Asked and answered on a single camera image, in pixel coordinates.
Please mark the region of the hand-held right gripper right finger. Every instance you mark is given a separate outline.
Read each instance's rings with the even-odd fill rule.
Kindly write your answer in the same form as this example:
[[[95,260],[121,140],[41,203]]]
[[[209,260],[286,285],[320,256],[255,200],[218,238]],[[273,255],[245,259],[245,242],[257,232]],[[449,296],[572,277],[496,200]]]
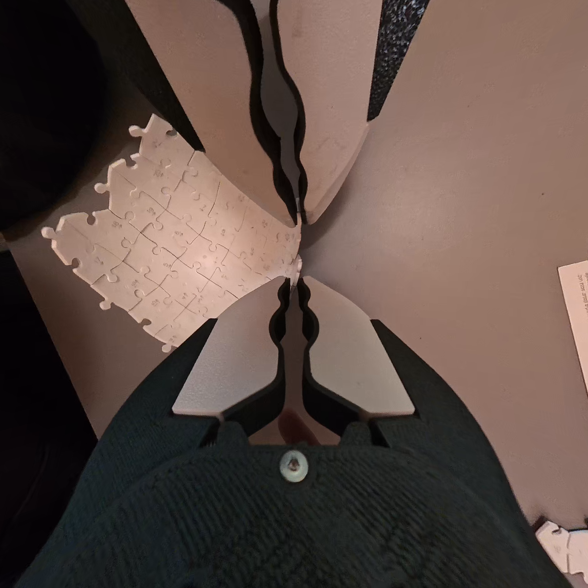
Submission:
[[[369,316],[311,276],[298,282],[306,347],[302,396],[306,412],[342,436],[350,423],[415,413]]]

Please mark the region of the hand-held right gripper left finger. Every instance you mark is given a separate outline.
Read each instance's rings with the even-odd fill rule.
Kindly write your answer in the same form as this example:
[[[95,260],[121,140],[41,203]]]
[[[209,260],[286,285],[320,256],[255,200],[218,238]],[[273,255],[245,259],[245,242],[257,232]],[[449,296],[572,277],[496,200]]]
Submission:
[[[172,407],[175,415],[237,422],[247,436],[278,417],[290,290],[289,278],[276,277],[219,315]]]

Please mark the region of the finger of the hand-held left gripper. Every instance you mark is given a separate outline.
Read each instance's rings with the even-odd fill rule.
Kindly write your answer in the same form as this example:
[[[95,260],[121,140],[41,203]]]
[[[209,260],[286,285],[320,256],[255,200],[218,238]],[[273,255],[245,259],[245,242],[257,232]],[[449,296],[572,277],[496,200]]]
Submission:
[[[325,212],[367,136],[382,1],[271,1],[278,67],[295,99],[305,224]]]
[[[297,225],[281,140],[263,110],[250,1],[127,1],[208,159],[264,211]]]

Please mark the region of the partly built white puzzle ball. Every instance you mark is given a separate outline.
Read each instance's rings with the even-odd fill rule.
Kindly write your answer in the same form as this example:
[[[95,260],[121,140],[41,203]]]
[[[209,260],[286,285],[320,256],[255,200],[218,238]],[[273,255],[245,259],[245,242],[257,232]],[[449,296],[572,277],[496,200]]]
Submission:
[[[129,127],[139,151],[111,163],[94,190],[106,209],[44,227],[57,257],[143,330],[177,348],[206,320],[276,277],[296,285],[300,228],[289,228],[235,187],[156,114]]]

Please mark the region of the person's left forearm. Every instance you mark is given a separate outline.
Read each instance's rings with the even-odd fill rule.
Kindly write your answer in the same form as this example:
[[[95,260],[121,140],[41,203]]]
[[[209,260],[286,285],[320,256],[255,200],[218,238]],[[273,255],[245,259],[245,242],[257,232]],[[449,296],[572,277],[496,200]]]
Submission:
[[[122,1],[1,1],[1,232],[63,200],[105,126]]]

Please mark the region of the pile of white puzzle pieces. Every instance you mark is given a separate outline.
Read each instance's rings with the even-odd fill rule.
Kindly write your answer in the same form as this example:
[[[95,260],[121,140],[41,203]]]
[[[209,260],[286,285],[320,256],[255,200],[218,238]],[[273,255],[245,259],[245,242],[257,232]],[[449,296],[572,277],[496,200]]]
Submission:
[[[587,529],[566,530],[546,520],[535,537],[560,572],[587,584]]]

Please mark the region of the person's right hand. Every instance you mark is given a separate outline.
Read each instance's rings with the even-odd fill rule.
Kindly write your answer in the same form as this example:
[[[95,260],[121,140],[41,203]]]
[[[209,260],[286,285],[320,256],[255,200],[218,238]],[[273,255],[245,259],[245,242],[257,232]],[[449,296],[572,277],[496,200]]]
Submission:
[[[287,445],[320,445],[313,431],[299,414],[291,408],[283,409],[277,418],[277,426],[284,443]]]

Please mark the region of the person's black clothing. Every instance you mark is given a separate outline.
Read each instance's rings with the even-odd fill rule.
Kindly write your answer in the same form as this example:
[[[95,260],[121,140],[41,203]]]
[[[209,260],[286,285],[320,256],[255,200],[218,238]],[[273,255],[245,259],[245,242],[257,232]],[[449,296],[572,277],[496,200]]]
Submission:
[[[1,587],[62,517],[97,442],[10,251],[1,252]]]

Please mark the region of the white printed paper leaflet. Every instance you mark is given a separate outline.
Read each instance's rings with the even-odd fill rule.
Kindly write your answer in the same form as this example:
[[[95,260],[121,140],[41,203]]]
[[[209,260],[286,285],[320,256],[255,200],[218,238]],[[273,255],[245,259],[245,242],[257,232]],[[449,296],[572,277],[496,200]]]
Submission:
[[[580,369],[587,387],[587,261],[557,269]]]

